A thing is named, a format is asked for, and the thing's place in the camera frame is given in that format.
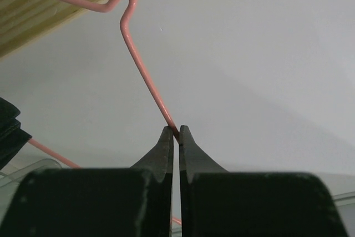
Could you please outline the black trousers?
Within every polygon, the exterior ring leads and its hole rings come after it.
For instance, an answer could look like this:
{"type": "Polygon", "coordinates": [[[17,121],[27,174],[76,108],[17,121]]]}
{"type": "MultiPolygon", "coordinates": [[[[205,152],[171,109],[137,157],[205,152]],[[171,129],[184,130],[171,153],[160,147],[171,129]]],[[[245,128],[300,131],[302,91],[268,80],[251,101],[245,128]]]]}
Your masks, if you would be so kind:
{"type": "Polygon", "coordinates": [[[1,98],[1,169],[32,138],[30,134],[21,129],[21,122],[17,119],[20,113],[20,110],[12,103],[1,98]]]}

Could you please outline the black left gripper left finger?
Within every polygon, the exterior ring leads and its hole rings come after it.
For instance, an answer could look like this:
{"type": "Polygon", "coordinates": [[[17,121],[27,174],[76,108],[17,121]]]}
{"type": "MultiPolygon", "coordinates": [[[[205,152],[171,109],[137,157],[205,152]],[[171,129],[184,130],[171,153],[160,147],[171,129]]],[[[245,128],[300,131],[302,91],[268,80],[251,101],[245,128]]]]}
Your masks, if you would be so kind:
{"type": "Polygon", "coordinates": [[[5,214],[6,236],[170,236],[173,131],[130,168],[29,173],[5,214]]]}

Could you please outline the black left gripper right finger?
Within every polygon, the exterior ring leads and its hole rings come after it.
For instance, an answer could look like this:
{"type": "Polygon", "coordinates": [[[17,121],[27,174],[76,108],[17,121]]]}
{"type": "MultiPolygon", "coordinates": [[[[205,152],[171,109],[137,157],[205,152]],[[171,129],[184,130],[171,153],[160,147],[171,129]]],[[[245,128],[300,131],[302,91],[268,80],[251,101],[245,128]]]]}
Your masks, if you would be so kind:
{"type": "Polygon", "coordinates": [[[179,133],[183,236],[347,236],[321,179],[304,172],[229,172],[179,133]]]}

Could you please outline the pink wire hanger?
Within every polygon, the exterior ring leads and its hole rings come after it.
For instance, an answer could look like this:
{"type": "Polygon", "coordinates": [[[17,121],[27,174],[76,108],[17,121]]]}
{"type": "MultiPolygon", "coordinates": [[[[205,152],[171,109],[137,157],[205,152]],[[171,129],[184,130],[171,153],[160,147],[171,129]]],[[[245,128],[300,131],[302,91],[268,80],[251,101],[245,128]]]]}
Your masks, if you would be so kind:
{"type": "MultiPolygon", "coordinates": [[[[121,0],[59,1],[82,8],[82,11],[108,13],[121,0]]],[[[167,124],[173,127],[174,121],[129,32],[129,21],[136,4],[137,0],[128,0],[120,23],[112,24],[110,28],[121,31],[148,90],[167,124]]],[[[74,17],[59,26],[67,24],[74,17]]],[[[92,88],[91,69],[103,63],[102,55],[97,52],[98,45],[80,48],[79,55],[72,57],[59,41],[51,40],[49,32],[1,57],[1,96],[22,111],[21,129],[32,136],[10,163],[16,168],[22,168],[38,159],[54,159],[59,165],[69,168],[118,167],[121,153],[116,143],[106,149],[104,133],[83,137],[79,129],[69,125],[63,132],[55,130],[55,123],[63,119],[72,108],[80,112],[90,111],[94,107],[101,107],[108,98],[98,97],[92,88]]]]}

